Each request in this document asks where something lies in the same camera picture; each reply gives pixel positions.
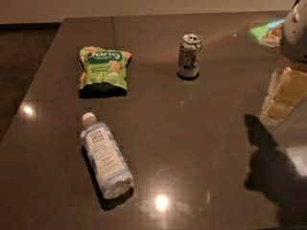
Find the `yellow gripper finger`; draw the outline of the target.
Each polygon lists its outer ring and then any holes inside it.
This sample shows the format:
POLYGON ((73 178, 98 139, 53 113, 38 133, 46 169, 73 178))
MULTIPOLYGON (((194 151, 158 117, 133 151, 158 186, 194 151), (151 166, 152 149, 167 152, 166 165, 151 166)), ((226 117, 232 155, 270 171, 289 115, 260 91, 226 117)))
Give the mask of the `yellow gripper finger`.
POLYGON ((262 105, 261 115, 276 121, 284 120, 292 111, 293 107, 287 103, 266 98, 262 105))
POLYGON ((307 95, 307 73, 293 67, 274 71, 277 77, 272 101, 290 106, 297 105, 307 95))

